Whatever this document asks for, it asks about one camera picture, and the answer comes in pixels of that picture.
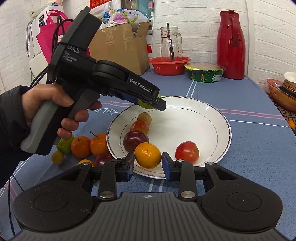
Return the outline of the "person's left hand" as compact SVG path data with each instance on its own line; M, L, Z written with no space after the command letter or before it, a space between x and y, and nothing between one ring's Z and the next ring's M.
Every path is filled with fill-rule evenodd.
M60 85L55 84L38 84L25 94L22 95L22 108L27 121L27 125L31 125L31 122L36 115L41 104L46 100L52 100L56 104L62 107L70 107L74 101L66 94ZM64 118L61 121L61 127L57 130L57 135L68 140L72 137L72 132L78 129L79 123L88 121L89 109L100 109L102 104L100 101L93 102L89 107L83 110L79 110L74 114L74 118Z

